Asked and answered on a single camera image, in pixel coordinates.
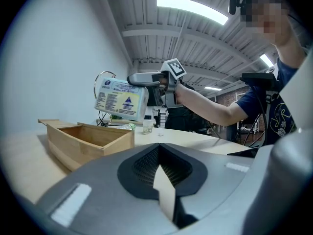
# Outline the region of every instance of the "table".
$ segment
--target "table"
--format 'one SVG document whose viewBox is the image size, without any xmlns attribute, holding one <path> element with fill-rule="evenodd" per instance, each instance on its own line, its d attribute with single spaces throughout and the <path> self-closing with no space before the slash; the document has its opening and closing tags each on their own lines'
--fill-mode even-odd
<svg viewBox="0 0 313 235">
<path fill-rule="evenodd" d="M 99 122 L 100 122 L 99 119 L 95 120 L 96 124 L 98 124 Z M 109 120 L 108 119 L 104 119 L 103 122 L 108 123 Z M 133 120 L 127 120 L 127 119 L 112 119 L 111 125 L 121 126 L 121 125 L 128 124 L 128 123 L 133 123 L 136 126 L 141 126 L 142 127 L 142 122 L 140 122 L 140 121 L 133 121 Z M 153 124 L 154 125 L 157 124 L 155 119 L 153 119 Z"/>
<path fill-rule="evenodd" d="M 153 128 L 151 134 L 144 135 L 142 130 L 143 127 L 136 127 L 135 146 L 168 142 L 223 155 L 248 149 L 236 143 L 196 133 Z M 159 131 L 163 132 L 163 136 L 158 135 Z M 45 128 L 3 138 L 0 140 L 0 150 L 6 177 L 13 190 L 33 203 L 70 173 L 49 151 Z"/>
</svg>

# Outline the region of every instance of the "wooden tray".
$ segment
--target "wooden tray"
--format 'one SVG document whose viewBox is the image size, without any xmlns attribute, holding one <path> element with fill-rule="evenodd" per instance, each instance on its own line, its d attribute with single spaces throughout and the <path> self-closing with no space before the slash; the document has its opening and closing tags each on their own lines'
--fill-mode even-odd
<svg viewBox="0 0 313 235">
<path fill-rule="evenodd" d="M 134 131 L 39 119 L 47 126 L 51 152 L 70 170 L 90 160 L 134 147 Z"/>
</svg>

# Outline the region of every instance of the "metal pipe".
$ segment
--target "metal pipe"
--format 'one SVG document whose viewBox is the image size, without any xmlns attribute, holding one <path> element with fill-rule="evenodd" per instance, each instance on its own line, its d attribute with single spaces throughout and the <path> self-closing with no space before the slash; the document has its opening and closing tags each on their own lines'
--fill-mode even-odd
<svg viewBox="0 0 313 235">
<path fill-rule="evenodd" d="M 178 46 L 178 42 L 180 40 L 180 37 L 181 37 L 181 34 L 182 34 L 182 30 L 184 29 L 184 26 L 185 26 L 185 23 L 186 23 L 186 18 L 187 18 L 187 14 L 188 12 L 185 13 L 185 17 L 184 17 L 184 20 L 182 22 L 182 25 L 181 25 L 181 29 L 180 29 L 180 32 L 179 32 L 179 35 L 178 35 L 178 38 L 177 38 L 177 41 L 176 41 L 176 44 L 175 44 L 175 47 L 174 47 L 174 50 L 173 50 L 173 54 L 172 54 L 172 58 L 174 58 L 174 54 L 175 54 L 175 51 L 177 49 L 177 46 Z"/>
</svg>

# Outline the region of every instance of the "brick wall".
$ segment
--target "brick wall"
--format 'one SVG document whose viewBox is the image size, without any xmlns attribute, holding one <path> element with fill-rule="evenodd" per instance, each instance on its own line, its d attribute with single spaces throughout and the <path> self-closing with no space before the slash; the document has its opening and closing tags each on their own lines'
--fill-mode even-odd
<svg viewBox="0 0 313 235">
<path fill-rule="evenodd" d="M 236 93 L 246 93 L 249 90 L 249 86 L 228 92 L 216 97 L 216 101 L 219 104 L 229 106 L 232 102 L 236 101 Z M 260 131 L 264 131 L 264 121 L 263 116 L 260 117 Z"/>
</svg>

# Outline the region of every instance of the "man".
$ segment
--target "man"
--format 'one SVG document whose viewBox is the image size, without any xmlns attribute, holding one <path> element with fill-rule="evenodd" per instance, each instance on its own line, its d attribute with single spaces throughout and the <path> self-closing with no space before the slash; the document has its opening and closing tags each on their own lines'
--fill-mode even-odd
<svg viewBox="0 0 313 235">
<path fill-rule="evenodd" d="M 191 86 L 182 82 L 182 85 L 195 90 Z M 180 131 L 194 131 L 198 132 L 200 129 L 208 129 L 208 121 L 201 118 L 187 107 L 169 108 L 168 117 L 165 122 L 166 129 L 180 130 Z"/>
<path fill-rule="evenodd" d="M 305 59 L 305 53 L 288 20 L 288 10 L 283 3 L 277 3 L 275 0 L 254 0 L 249 9 L 247 14 L 249 11 L 252 14 L 252 22 L 249 26 L 256 27 L 277 49 L 278 80 L 284 87 Z M 266 92 L 258 87 L 256 92 L 266 110 Z M 191 111 L 212 123 L 223 126 L 232 125 L 247 117 L 256 118 L 259 113 L 262 113 L 253 91 L 247 92 L 238 102 L 228 107 L 214 103 L 181 84 L 177 86 L 176 96 L 178 102 Z M 294 122 L 289 110 L 282 98 L 278 97 L 272 102 L 270 108 L 267 144 L 275 143 L 293 127 Z"/>
</svg>

